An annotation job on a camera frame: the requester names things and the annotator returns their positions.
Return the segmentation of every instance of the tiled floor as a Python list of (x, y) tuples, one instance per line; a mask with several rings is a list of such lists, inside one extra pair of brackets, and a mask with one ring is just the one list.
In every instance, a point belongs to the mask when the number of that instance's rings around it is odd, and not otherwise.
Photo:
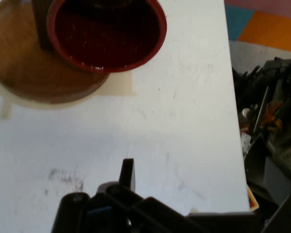
[(291, 17), (226, 5), (226, 19), (232, 65), (238, 72), (250, 72), (276, 56), (291, 59)]

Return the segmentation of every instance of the red bowl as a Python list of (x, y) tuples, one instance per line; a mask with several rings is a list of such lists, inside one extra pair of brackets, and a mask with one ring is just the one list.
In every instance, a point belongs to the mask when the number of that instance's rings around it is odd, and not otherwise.
[(48, 11), (48, 36), (73, 65), (94, 73), (139, 67), (162, 47), (167, 22), (157, 0), (139, 8), (97, 12), (78, 1), (55, 0)]

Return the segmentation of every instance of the table surface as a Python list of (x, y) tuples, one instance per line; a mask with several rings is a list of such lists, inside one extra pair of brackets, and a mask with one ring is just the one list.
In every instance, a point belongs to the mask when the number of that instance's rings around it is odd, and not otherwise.
[(80, 101), (0, 86), (0, 233), (50, 232), (61, 197), (116, 181), (182, 214), (248, 211), (223, 0), (160, 0), (168, 32), (146, 65)]

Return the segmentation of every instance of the black plastic object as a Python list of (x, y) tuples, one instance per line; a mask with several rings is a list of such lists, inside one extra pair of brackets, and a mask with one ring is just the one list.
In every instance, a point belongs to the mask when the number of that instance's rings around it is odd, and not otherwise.
[(109, 186), (93, 198), (85, 193), (66, 195), (52, 233), (279, 233), (285, 229), (291, 233), (291, 195), (264, 228), (264, 222), (247, 212), (182, 216), (154, 198), (134, 193), (133, 183), (133, 160), (128, 159), (119, 182), (106, 183)]

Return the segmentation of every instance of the wooden tray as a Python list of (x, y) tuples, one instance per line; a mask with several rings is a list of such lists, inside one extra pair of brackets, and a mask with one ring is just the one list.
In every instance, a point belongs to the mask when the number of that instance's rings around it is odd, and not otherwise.
[(0, 2), (0, 83), (11, 92), (26, 99), (63, 103), (93, 93), (108, 76), (82, 71), (56, 52), (42, 50), (31, 3)]

